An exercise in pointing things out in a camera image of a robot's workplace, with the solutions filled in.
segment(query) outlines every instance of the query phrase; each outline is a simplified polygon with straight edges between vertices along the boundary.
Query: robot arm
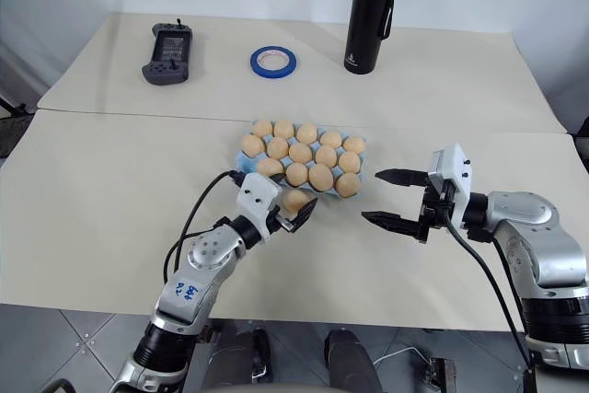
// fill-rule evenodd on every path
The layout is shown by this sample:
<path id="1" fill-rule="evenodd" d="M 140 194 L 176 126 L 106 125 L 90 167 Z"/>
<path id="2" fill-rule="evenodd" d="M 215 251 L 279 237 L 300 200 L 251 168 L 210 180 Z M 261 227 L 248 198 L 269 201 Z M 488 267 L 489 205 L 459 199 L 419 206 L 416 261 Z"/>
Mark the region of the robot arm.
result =
<path id="1" fill-rule="evenodd" d="M 240 215 L 198 237 L 186 239 L 187 259 L 166 283 L 145 334 L 129 355 L 110 389 L 175 391 L 188 371 L 198 334 L 204 327 L 221 284 L 247 251 L 284 228 L 295 232 L 309 218 L 317 199 L 294 220 L 279 215 L 282 188 L 261 174 L 247 174 L 237 196 Z"/>
<path id="2" fill-rule="evenodd" d="M 492 192 L 486 200 L 481 221 L 466 228 L 475 238 L 477 229 L 488 232 L 501 247 L 534 360 L 589 370 L 589 278 L 583 250 L 562 229 L 558 210 L 545 198 Z"/>
<path id="3" fill-rule="evenodd" d="M 444 213 L 468 237 L 499 245 L 522 307 L 534 362 L 589 370 L 589 277 L 583 250 L 559 224 L 551 202 L 530 192 L 470 193 L 470 161 L 457 144 L 434 153 L 428 172 L 389 169 L 393 184 L 425 188 L 418 221 L 385 212 L 363 213 L 386 230 L 426 242 Z"/>

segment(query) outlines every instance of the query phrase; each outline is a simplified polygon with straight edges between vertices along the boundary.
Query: egg carton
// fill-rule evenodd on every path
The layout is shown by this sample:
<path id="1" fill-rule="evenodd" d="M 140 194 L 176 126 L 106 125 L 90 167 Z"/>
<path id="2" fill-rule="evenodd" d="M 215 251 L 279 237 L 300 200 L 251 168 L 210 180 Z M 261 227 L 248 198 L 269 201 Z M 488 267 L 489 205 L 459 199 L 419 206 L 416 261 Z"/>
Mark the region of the egg carton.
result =
<path id="1" fill-rule="evenodd" d="M 296 132 L 298 131 L 298 128 L 301 126 L 300 124 L 293 124 L 294 126 L 294 135 L 296 135 Z M 327 131 L 335 131 L 333 129 L 325 129 L 325 128 L 320 128 L 317 127 L 317 132 L 318 132 L 318 140 L 321 139 L 321 135 L 323 135 L 325 132 Z M 341 132 L 339 131 L 340 135 L 341 135 L 341 144 L 343 145 L 343 143 L 346 141 L 346 139 L 350 136 L 347 133 Z M 262 140 L 264 141 L 264 144 L 267 146 L 268 143 L 270 142 L 270 140 L 274 138 L 273 135 L 265 135 L 262 137 Z M 313 158 L 315 158 L 315 153 L 317 152 L 317 150 L 321 147 L 321 143 L 319 141 L 315 141 L 312 144 L 309 144 L 308 146 L 311 148 L 311 152 L 313 153 Z M 295 143 L 299 143 L 299 141 L 296 139 L 296 136 L 291 137 L 289 139 L 286 140 L 288 142 L 288 146 L 290 147 L 292 144 Z M 336 154 L 338 155 L 338 161 L 340 160 L 340 156 L 341 154 L 343 154 L 344 152 L 346 152 L 346 150 L 340 146 L 335 150 Z M 356 174 L 356 176 L 358 177 L 358 179 L 360 180 L 360 182 L 362 182 L 362 166 L 364 165 L 364 160 L 366 157 L 366 151 L 362 152 L 361 154 L 358 155 L 358 157 L 360 157 L 360 172 L 358 172 Z M 258 163 L 263 160 L 264 158 L 269 158 L 268 155 L 265 152 L 262 152 L 261 154 L 258 154 L 257 156 L 254 157 L 249 157 L 246 156 L 243 151 L 239 150 L 237 152 L 237 156 L 236 156 L 236 164 L 237 164 L 237 170 L 244 172 L 246 174 L 250 173 L 250 172 L 256 172 L 256 166 L 258 165 Z M 293 159 L 289 156 L 285 156 L 283 158 L 281 158 L 279 160 L 283 166 L 284 166 L 284 170 L 286 170 L 286 168 L 288 168 L 291 164 L 294 163 Z M 305 163 L 305 166 L 307 169 L 311 169 L 311 167 L 313 167 L 314 165 L 316 165 L 316 161 L 315 160 L 311 160 L 307 163 Z M 308 191 L 312 191 L 315 194 L 321 195 L 324 193 L 330 194 L 330 195 L 335 195 L 338 198 L 341 198 L 342 200 L 357 200 L 360 198 L 360 192 L 356 192 L 354 195 L 352 195 L 351 197 L 348 198 L 343 198 L 341 197 L 338 192 L 335 190 L 335 182 L 338 180 L 338 178 L 344 174 L 344 171 L 336 164 L 335 167 L 331 168 L 331 175 L 333 175 L 333 187 L 331 187 L 330 189 L 326 190 L 326 191 L 317 191 L 313 186 L 311 186 L 311 184 L 309 182 L 306 182 L 300 186 L 291 186 L 289 184 L 289 182 L 286 180 L 286 178 L 282 179 L 279 184 L 286 187 L 286 188 L 290 188 L 290 189 L 305 189 Z"/>

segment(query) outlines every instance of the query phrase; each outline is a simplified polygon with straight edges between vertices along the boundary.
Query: painter's tape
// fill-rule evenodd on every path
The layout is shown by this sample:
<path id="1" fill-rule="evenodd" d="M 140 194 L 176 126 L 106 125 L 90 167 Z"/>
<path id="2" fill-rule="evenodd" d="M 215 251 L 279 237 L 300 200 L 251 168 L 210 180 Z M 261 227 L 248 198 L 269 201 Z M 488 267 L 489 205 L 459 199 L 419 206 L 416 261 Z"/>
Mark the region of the painter's tape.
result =
<path id="1" fill-rule="evenodd" d="M 280 55 L 288 59 L 288 64 L 280 69 L 267 69 L 261 65 L 261 61 L 268 55 Z M 296 57 L 292 51 L 283 48 L 282 46 L 264 46 L 258 49 L 249 58 L 251 69 L 257 75 L 265 78 L 282 78 L 291 74 L 296 68 Z"/>

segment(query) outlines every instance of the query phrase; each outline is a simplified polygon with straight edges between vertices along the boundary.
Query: egg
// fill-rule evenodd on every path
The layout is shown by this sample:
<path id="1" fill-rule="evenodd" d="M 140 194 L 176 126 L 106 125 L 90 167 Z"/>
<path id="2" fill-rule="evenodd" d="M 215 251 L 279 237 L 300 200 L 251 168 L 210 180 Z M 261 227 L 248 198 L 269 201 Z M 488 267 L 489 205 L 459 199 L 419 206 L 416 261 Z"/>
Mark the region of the egg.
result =
<path id="1" fill-rule="evenodd" d="M 344 172 L 357 174 L 360 172 L 360 157 L 358 157 L 358 154 L 355 152 L 346 151 L 340 155 L 338 166 L 340 166 L 341 170 Z"/>
<path id="2" fill-rule="evenodd" d="M 331 146 L 321 146 L 315 153 L 315 162 L 333 168 L 338 163 L 338 154 Z"/>
<path id="3" fill-rule="evenodd" d="M 340 175 L 335 183 L 335 190 L 342 198 L 348 198 L 360 190 L 360 179 L 356 174 L 346 173 Z"/>
<path id="4" fill-rule="evenodd" d="M 278 120 L 274 124 L 274 136 L 288 140 L 295 135 L 295 128 L 288 120 Z"/>
<path id="5" fill-rule="evenodd" d="M 309 169 L 309 182 L 316 191 L 328 191 L 333 187 L 331 170 L 325 165 L 314 165 Z"/>
<path id="6" fill-rule="evenodd" d="M 313 123 L 303 123 L 296 131 L 296 139 L 304 144 L 312 144 L 317 141 L 317 126 Z"/>
<path id="7" fill-rule="evenodd" d="M 288 150 L 288 156 L 296 163 L 308 163 L 313 159 L 311 148 L 306 144 L 294 143 Z"/>
<path id="8" fill-rule="evenodd" d="M 334 149 L 337 149 L 341 146 L 341 134 L 337 131 L 327 131 L 323 135 L 321 135 L 321 139 L 319 140 L 321 144 L 331 146 Z"/>
<path id="9" fill-rule="evenodd" d="M 283 197 L 284 208 L 292 214 L 298 214 L 298 211 L 300 211 L 303 206 L 310 201 L 311 199 L 306 195 L 306 193 L 300 191 L 299 189 L 292 189 L 286 192 Z"/>
<path id="10" fill-rule="evenodd" d="M 348 137 L 346 141 L 343 142 L 343 148 L 346 151 L 352 151 L 356 154 L 361 154 L 366 149 L 366 143 L 361 137 Z"/>
<path id="11" fill-rule="evenodd" d="M 241 139 L 241 150 L 246 156 L 253 158 L 264 152 L 264 142 L 257 136 L 249 133 Z"/>
<path id="12" fill-rule="evenodd" d="M 309 178 L 309 171 L 302 163 L 293 163 L 286 168 L 286 181 L 291 186 L 298 187 L 305 184 Z"/>
<path id="13" fill-rule="evenodd" d="M 271 177 L 272 175 L 282 174 L 284 172 L 284 166 L 274 158 L 264 158 L 258 162 L 256 170 L 266 177 Z"/>
<path id="14" fill-rule="evenodd" d="M 288 142 L 282 137 L 274 137 L 268 143 L 266 154 L 270 158 L 280 160 L 288 154 Z"/>
<path id="15" fill-rule="evenodd" d="M 272 122 L 268 120 L 258 120 L 254 123 L 253 127 L 253 134 L 258 136 L 259 138 L 264 137 L 265 135 L 272 134 L 273 131 Z"/>

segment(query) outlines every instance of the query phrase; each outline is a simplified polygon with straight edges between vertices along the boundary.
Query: thermos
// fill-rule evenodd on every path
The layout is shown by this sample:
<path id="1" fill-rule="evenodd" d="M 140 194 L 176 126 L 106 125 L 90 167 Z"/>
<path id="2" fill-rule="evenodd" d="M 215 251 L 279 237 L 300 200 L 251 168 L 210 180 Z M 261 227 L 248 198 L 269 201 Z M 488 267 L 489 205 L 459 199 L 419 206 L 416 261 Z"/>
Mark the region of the thermos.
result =
<path id="1" fill-rule="evenodd" d="M 343 65 L 351 73 L 375 69 L 380 42 L 390 34 L 395 0 L 353 0 Z"/>

